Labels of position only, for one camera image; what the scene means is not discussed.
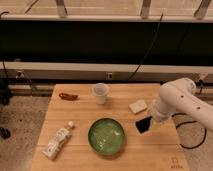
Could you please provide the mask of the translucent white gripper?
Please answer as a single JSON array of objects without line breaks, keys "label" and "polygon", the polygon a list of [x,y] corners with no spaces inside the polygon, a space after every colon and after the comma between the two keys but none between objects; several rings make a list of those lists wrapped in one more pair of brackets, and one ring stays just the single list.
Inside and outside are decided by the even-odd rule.
[{"label": "translucent white gripper", "polygon": [[150,129],[156,129],[159,127],[160,121],[157,115],[157,109],[155,108],[155,101],[152,101],[148,107],[147,116],[150,118]]}]

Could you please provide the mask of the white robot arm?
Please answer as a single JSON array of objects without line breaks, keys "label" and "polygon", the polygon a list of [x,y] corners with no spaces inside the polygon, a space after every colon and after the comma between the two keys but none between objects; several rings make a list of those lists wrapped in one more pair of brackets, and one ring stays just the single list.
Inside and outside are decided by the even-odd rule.
[{"label": "white robot arm", "polygon": [[163,122],[172,114],[185,113],[213,132],[213,106],[197,98],[195,92],[196,85],[189,78],[164,83],[151,102],[148,115]]}]

